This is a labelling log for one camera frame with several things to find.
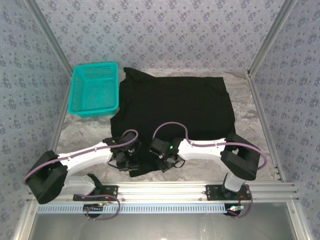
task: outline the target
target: patterned wallpaper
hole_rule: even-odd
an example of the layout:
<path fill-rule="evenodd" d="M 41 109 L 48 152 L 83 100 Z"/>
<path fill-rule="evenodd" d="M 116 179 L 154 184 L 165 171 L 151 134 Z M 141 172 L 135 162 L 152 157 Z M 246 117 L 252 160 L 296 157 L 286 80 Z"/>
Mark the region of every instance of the patterned wallpaper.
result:
<path fill-rule="evenodd" d="M 10 240 L 69 82 L 23 0 L 0 1 L 0 239 Z"/>
<path fill-rule="evenodd" d="M 283 0 L 36 0 L 72 67 L 248 69 Z"/>
<path fill-rule="evenodd" d="M 300 0 L 254 79 L 287 181 L 320 239 L 320 2 Z"/>

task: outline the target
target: black t-shirt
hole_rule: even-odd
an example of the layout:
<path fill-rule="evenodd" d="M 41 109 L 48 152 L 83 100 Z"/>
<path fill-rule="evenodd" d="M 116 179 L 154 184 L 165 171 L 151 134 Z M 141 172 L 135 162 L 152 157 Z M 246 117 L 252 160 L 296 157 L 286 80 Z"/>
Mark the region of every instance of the black t-shirt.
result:
<path fill-rule="evenodd" d="M 111 119 L 113 137 L 135 129 L 142 145 L 136 154 L 139 170 L 131 177 L 159 168 L 158 156 L 148 151 L 156 128 L 166 122 L 179 122 L 188 129 L 191 140 L 216 140 L 235 133 L 235 115 L 222 77 L 154 77 L 125 67 L 120 83 L 119 112 Z M 184 138 L 179 125 L 163 126 L 156 137 L 163 141 Z"/>

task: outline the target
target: black cloth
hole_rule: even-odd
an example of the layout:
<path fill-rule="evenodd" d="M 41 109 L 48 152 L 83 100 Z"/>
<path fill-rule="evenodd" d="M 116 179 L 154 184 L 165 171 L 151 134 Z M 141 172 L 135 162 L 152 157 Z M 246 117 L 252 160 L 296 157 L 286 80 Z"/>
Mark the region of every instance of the black cloth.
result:
<path fill-rule="evenodd" d="M 234 111 L 222 77 L 154 77 L 128 67 L 124 72 L 120 109 L 111 119 L 111 133 L 113 137 L 127 129 L 139 133 L 139 170 L 130 171 L 131 177 L 159 170 L 157 156 L 148 148 L 154 131 L 163 123 L 184 124 L 191 140 L 216 140 L 236 132 Z M 156 137 L 170 142 L 184 138 L 185 130 L 170 124 L 162 127 Z"/>

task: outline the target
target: marble surface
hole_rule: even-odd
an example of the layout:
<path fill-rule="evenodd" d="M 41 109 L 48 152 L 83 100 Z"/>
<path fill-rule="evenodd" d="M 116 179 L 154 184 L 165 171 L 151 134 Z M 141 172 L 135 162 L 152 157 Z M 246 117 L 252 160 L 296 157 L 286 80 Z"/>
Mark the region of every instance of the marble surface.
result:
<path fill-rule="evenodd" d="M 263 133 L 258 112 L 248 85 L 245 72 L 216 72 L 216 71 L 147 71 L 157 76 L 195 76 L 195 77 L 223 77 L 230 95 L 235 114 L 235 129 L 238 135 L 259 147 L 268 158 L 267 165 L 258 171 L 257 180 L 276 180 L 275 168 L 271 160 L 269 149 Z M 125 75 L 119 73 L 119 80 Z M 111 137 L 110 118 L 112 116 L 81 118 L 77 115 L 66 114 L 57 153 L 69 153 L 91 147 L 104 138 Z M 107 164 L 97 164 L 79 173 L 95 174 L 102 182 L 162 182 L 162 181 L 222 181 L 229 172 L 221 161 L 192 160 L 182 168 L 172 168 L 162 173 L 154 171 L 131 178 L 128 172 L 119 172 Z"/>

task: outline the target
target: teal basket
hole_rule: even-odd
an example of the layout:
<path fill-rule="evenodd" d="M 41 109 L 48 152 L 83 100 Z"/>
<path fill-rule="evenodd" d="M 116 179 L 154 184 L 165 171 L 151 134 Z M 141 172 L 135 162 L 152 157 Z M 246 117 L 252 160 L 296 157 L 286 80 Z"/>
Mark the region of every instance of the teal basket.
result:
<path fill-rule="evenodd" d="M 100 62 L 76 66 L 68 111 L 82 118 L 113 115 L 119 106 L 118 64 Z"/>

